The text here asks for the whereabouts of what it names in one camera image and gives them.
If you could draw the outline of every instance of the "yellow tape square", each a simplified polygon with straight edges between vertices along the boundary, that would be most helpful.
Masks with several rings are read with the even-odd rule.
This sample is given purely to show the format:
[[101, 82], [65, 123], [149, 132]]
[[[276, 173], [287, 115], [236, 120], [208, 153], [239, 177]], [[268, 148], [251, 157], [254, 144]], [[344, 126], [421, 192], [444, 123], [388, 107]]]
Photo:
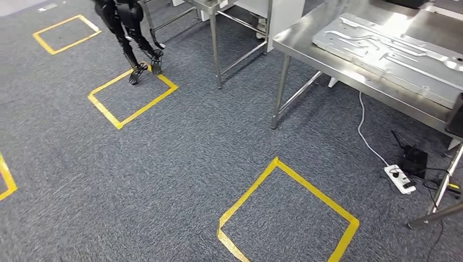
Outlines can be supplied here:
[[320, 199], [323, 203], [331, 207], [336, 213], [341, 215], [345, 220], [349, 222], [349, 226], [347, 226], [346, 231], [342, 235], [339, 243], [337, 244], [335, 250], [331, 254], [328, 259], [328, 262], [336, 262], [339, 261], [346, 250], [347, 246], [352, 240], [352, 237], [355, 235], [355, 231], [360, 225], [360, 222], [348, 213], [345, 209], [343, 209], [340, 205], [336, 202], [332, 201], [328, 198], [325, 194], [323, 194], [320, 190], [316, 187], [311, 185], [305, 179], [303, 179], [300, 175], [298, 175], [294, 170], [286, 166], [284, 163], [280, 162], [280, 160], [276, 157], [272, 162], [267, 166], [264, 172], [257, 178], [257, 180], [251, 185], [251, 187], [231, 206], [229, 210], [227, 210], [219, 219], [218, 222], [218, 229], [217, 229], [217, 237], [223, 243], [223, 245], [230, 251], [236, 258], [238, 258], [242, 262], [250, 262], [249, 259], [236, 247], [236, 245], [231, 241], [229, 237], [225, 235], [222, 231], [222, 227], [225, 223], [230, 219], [230, 217], [238, 210], [238, 208], [249, 198], [249, 196], [257, 189], [257, 187], [264, 182], [267, 176], [275, 169], [280, 168], [283, 172], [285, 172], [288, 176], [292, 179], [296, 180], [299, 184], [304, 186], [307, 190], [309, 190], [313, 195], [315, 195], [318, 199]]
[[11, 176], [10, 170], [8, 169], [5, 160], [3, 159], [3, 155], [0, 153], [0, 173], [2, 173], [3, 181], [5, 181], [5, 185], [7, 190], [0, 194], [0, 200], [5, 199], [7, 196], [11, 195], [16, 189], [16, 183]]
[[[62, 24], [64, 24], [64, 23], [67, 23], [67, 22], [69, 22], [69, 21], [72, 21], [72, 20], [74, 20], [74, 19], [80, 19], [82, 22], [84, 22], [86, 25], [88, 25], [88, 26], [89, 26], [91, 29], [93, 29], [95, 32], [94, 32], [93, 34], [89, 35], [88, 37], [84, 38], [84, 39], [81, 39], [81, 40], [79, 40], [79, 41], [76, 41], [76, 42], [74, 42], [74, 43], [72, 43], [72, 44], [70, 44], [70, 45], [67, 45], [67, 46], [65, 46], [65, 47], [63, 47], [63, 48], [60, 48], [60, 49], [58, 49], [58, 50], [54, 50], [53, 48], [51, 48], [51, 47], [40, 37], [40, 34], [41, 34], [41, 33], [45, 32], [45, 31], [48, 31], [48, 30], [50, 30], [50, 29], [52, 29], [52, 28], [55, 28], [55, 27], [57, 27], [57, 26], [60, 26], [60, 25], [62, 25]], [[75, 17], [71, 17], [71, 18], [66, 19], [66, 20], [64, 20], [64, 21], [62, 21], [62, 22], [59, 22], [59, 23], [57, 23], [56, 25], [52, 25], [52, 26], [49, 26], [49, 27], [47, 27], [47, 28], [45, 28], [45, 29], [42, 29], [42, 30], [40, 30], [40, 31], [38, 31], [38, 32], [35, 32], [35, 33], [32, 34], [32, 36], [37, 40], [37, 42], [39, 42], [39, 44], [40, 44], [48, 53], [50, 53], [50, 54], [52, 54], [52, 55], [55, 55], [55, 54], [57, 54], [57, 53], [59, 53], [59, 52], [62, 52], [62, 51], [64, 51], [64, 50], [66, 50], [66, 49], [69, 49], [69, 48], [71, 48], [71, 47], [73, 47], [73, 46], [75, 46], [75, 45], [78, 45], [78, 44], [82, 43], [83, 41], [89, 40], [90, 38], [94, 37], [95, 35], [99, 34], [100, 32], [101, 32], [101, 30], [100, 30], [96, 25], [94, 25], [92, 22], [90, 22], [87, 18], [85, 18], [83, 15], [76, 15]]]
[[[102, 85], [100, 87], [97, 87], [95, 90], [90, 92], [90, 94], [88, 95], [88, 99], [93, 103], [93, 105], [96, 108], [98, 108], [98, 110], [100, 110], [100, 112], [103, 113], [103, 115], [109, 120], [109, 122], [111, 122], [117, 129], [121, 129], [125, 124], [127, 124], [128, 122], [134, 120], [137, 116], [141, 115], [143, 112], [148, 110], [150, 107], [154, 106], [156, 103], [158, 103], [159, 101], [161, 101], [162, 99], [164, 99], [165, 97], [170, 95], [173, 91], [177, 90], [177, 86], [174, 83], [172, 83], [164, 75], [158, 74], [157, 77], [163, 83], [165, 83], [167, 86], [169, 86], [169, 89], [167, 89], [167, 91], [162, 93], [160, 96], [155, 98], [153, 101], [149, 102], [147, 105], [140, 108], [137, 112], [131, 114], [129, 117], [127, 117], [123, 121], [119, 121], [113, 114], [111, 114], [111, 112], [108, 109], [106, 109], [106, 107], [102, 103], [100, 103], [100, 101], [98, 101], [98, 99], [94, 95], [96, 93], [98, 93], [99, 91], [107, 88], [108, 86], [114, 84], [115, 82], [118, 82], [119, 80], [125, 78], [132, 71], [133, 71], [133, 69], [130, 69], [129, 71], [127, 71], [127, 72], [123, 73], [122, 75], [112, 79], [111, 81], [105, 83], [104, 85]], [[148, 65], [148, 71], [151, 72], [151, 66], [150, 65]]]

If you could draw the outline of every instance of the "black robot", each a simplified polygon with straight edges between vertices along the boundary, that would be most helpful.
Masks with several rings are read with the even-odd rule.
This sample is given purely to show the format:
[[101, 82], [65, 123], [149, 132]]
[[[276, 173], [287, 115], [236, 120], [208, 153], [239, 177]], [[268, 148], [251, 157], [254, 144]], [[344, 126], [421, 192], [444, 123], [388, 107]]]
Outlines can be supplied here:
[[146, 38], [141, 34], [140, 22], [143, 20], [143, 10], [136, 0], [93, 0], [95, 11], [103, 19], [106, 26], [116, 35], [117, 41], [122, 46], [125, 57], [133, 68], [129, 83], [135, 85], [141, 73], [148, 69], [148, 65], [139, 64], [133, 54], [132, 47], [126, 34], [122, 29], [122, 24], [126, 28], [127, 34], [138, 43], [140, 49], [150, 58], [153, 74], [161, 73], [161, 61], [164, 47], [158, 43], [154, 32], [150, 32], [155, 45], [160, 49], [153, 49]]

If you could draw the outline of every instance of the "stainless steel table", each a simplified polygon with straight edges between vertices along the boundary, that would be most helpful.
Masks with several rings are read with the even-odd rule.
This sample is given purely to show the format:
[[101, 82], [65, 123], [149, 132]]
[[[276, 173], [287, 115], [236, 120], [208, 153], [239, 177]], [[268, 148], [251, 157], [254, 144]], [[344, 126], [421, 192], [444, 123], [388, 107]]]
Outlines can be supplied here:
[[[381, 0], [326, 0], [301, 18], [287, 30], [274, 37], [274, 47], [284, 56], [283, 71], [277, 90], [272, 128], [277, 127], [278, 117], [294, 102], [311, 83], [322, 73], [373, 97], [392, 108], [409, 115], [440, 132], [446, 133], [447, 116], [450, 109], [434, 103], [423, 96], [393, 84], [354, 63], [324, 51], [312, 43], [312, 37], [343, 13], [384, 26], [392, 32], [400, 31], [410, 37], [426, 41], [446, 49], [463, 54], [463, 22], [451, 17], [431, 13], [425, 10], [413, 10]], [[319, 70], [287, 102], [281, 105], [290, 58], [294, 57]], [[447, 135], [462, 141], [463, 138]], [[449, 178], [463, 154], [460, 145], [435, 196], [438, 206], [442, 200]], [[434, 203], [430, 205], [428, 215], [436, 212]]]
[[[263, 32], [263, 31], [255, 28], [255, 27], [253, 27], [252, 25], [250, 25], [247, 22], [244, 22], [244, 21], [242, 21], [242, 20], [240, 20], [240, 19], [238, 19], [236, 17], [233, 17], [231, 15], [228, 15], [228, 14], [220, 11], [220, 9], [222, 9], [224, 6], [234, 4], [238, 0], [184, 0], [185, 2], [191, 4], [193, 7], [186, 10], [186, 11], [184, 11], [183, 13], [181, 13], [178, 16], [170, 19], [169, 21], [163, 23], [162, 25], [160, 25], [158, 27], [154, 27], [154, 25], [152, 23], [150, 12], [149, 12], [149, 10], [148, 10], [148, 8], [146, 6], [146, 3], [150, 2], [150, 1], [152, 1], [152, 0], [140, 0], [139, 2], [141, 4], [141, 6], [143, 7], [144, 12], [146, 13], [147, 19], [148, 19], [148, 21], [150, 23], [151, 30], [153, 30], [154, 32], [161, 29], [161, 28], [163, 28], [164, 26], [174, 22], [175, 20], [187, 15], [188, 13], [190, 13], [191, 11], [194, 11], [194, 10], [203, 11], [206, 14], [209, 15], [209, 19], [210, 19], [210, 23], [211, 23], [211, 31], [212, 31], [213, 60], [214, 60], [214, 65], [215, 65], [216, 80], [217, 80], [217, 87], [218, 88], [222, 87], [221, 76], [223, 74], [225, 74], [227, 71], [232, 69], [238, 63], [242, 62], [244, 59], [249, 57], [251, 54], [253, 54], [257, 50], [259, 50], [261, 47], [264, 47], [264, 53], [267, 50], [267, 45], [269, 43], [270, 26], [267, 26], [266, 31]], [[267, 24], [270, 25], [273, 0], [268, 0], [268, 2], [269, 2], [269, 5], [268, 5], [268, 14], [267, 14]], [[218, 55], [218, 50], [217, 50], [217, 21], [216, 21], [216, 15], [217, 14], [223, 15], [223, 16], [225, 16], [225, 17], [227, 17], [227, 18], [229, 18], [229, 19], [231, 19], [231, 20], [233, 20], [233, 21], [235, 21], [235, 22], [237, 22], [237, 23], [239, 23], [239, 24], [241, 24], [243, 26], [246, 26], [249, 29], [252, 29], [252, 30], [254, 30], [254, 31], [256, 31], [256, 32], [258, 32], [258, 33], [260, 33], [262, 35], [265, 35], [265, 40], [261, 44], [256, 46], [254, 49], [252, 49], [251, 51], [249, 51], [245, 55], [238, 58], [238, 60], [236, 60], [234, 63], [232, 63], [231, 65], [229, 65], [228, 67], [226, 67], [223, 70], [220, 69], [220, 63], [219, 63], [219, 58], [218, 58], [219, 55]]]

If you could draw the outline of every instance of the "metal tray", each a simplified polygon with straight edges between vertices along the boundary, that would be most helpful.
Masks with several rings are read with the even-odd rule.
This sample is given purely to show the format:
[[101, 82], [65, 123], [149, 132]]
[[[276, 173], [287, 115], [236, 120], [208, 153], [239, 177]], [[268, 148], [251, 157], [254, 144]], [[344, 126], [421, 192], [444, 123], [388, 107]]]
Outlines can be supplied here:
[[452, 108], [463, 92], [463, 55], [344, 13], [312, 39], [318, 47]]

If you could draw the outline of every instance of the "white power strip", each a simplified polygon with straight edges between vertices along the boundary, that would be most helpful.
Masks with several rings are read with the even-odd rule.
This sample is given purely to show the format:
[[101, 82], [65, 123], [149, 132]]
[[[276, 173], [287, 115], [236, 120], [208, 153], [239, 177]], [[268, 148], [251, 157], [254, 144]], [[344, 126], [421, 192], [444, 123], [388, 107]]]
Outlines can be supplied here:
[[384, 168], [384, 172], [389, 176], [394, 185], [402, 194], [410, 194], [413, 191], [417, 190], [415, 186], [403, 187], [405, 184], [410, 183], [408, 177], [403, 173], [398, 165], [390, 165]]

